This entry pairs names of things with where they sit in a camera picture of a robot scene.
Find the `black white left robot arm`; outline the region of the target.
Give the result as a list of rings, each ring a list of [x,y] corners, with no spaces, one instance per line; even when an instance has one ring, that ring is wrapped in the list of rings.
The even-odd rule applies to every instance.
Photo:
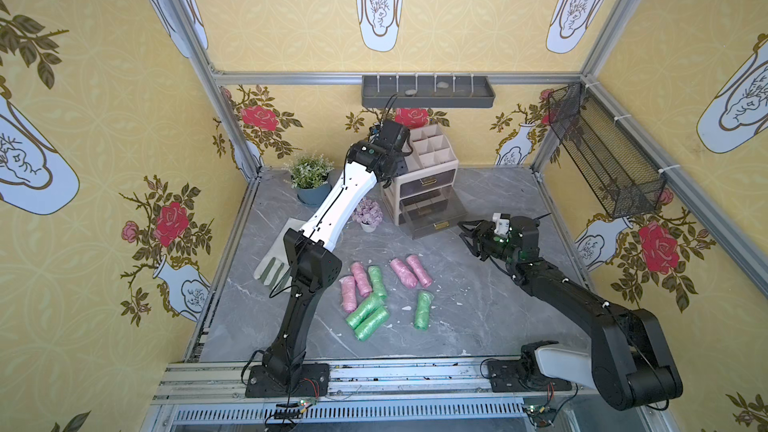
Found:
[[[313,216],[283,235],[290,297],[277,336],[256,369],[279,389],[292,392],[301,381],[312,319],[342,269],[334,249],[344,226],[368,192],[379,183],[392,183],[409,138],[410,130],[393,120],[374,126],[366,140],[350,146],[338,180]]]

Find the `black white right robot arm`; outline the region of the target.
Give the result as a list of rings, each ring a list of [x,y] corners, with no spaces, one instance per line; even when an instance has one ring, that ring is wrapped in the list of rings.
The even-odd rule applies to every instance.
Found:
[[[680,397],[683,381],[656,316],[611,303],[571,281],[541,256],[539,225],[537,218],[502,213],[458,224],[474,257],[491,262],[590,338],[588,352],[552,341],[523,346],[515,372],[521,386],[559,379],[596,390],[619,411]]]

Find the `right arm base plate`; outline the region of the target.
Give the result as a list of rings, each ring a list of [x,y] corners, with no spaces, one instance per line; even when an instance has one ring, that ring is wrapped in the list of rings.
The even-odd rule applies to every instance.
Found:
[[[530,358],[487,360],[484,377],[494,393],[501,392],[570,392],[573,385],[566,380],[545,376]]]

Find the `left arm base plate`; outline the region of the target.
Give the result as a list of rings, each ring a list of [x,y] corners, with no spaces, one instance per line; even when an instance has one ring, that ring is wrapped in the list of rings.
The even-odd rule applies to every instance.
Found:
[[[264,365],[253,365],[248,369],[246,398],[279,398],[326,396],[330,384],[328,363],[304,363],[297,371],[285,378],[279,378]]]

